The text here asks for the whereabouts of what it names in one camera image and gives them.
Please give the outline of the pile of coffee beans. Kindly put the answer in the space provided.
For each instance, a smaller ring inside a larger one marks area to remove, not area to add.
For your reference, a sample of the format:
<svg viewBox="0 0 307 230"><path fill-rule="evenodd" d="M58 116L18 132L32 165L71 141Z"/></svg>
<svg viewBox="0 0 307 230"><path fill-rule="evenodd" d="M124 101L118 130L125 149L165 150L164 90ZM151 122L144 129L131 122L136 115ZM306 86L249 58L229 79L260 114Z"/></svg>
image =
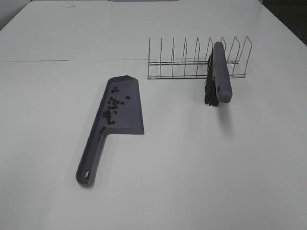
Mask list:
<svg viewBox="0 0 307 230"><path fill-rule="evenodd" d="M99 129L100 135L102 135L107 128L113 127L117 123L116 119L118 119L118 110L125 104L124 99L130 99L130 96L124 96L123 98L120 98L119 92L120 88L117 86L114 86L110 90L111 95L107 99L106 109L103 109L101 115L104 123Z"/></svg>

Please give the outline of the grey plastic dustpan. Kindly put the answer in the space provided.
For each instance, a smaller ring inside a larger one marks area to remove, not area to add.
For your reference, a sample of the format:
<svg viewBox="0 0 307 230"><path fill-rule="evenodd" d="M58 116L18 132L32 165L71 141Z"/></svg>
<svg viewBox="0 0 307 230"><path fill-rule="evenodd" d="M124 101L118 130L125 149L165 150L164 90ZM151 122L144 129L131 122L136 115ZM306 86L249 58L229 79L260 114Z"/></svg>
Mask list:
<svg viewBox="0 0 307 230"><path fill-rule="evenodd" d="M120 88L120 98L130 96L130 99L124 99L125 104L118 110L118 119L116 119L117 123L113 127L107 128L106 131L100 135L99 129L104 123L101 117L102 111L103 109L106 109L107 99L111 95L110 90L114 86ZM104 141L106 137L111 134L144 134L139 82L134 77L124 75L110 78L107 81L91 132L76 171L75 178L80 186L91 187L94 185Z"/></svg>

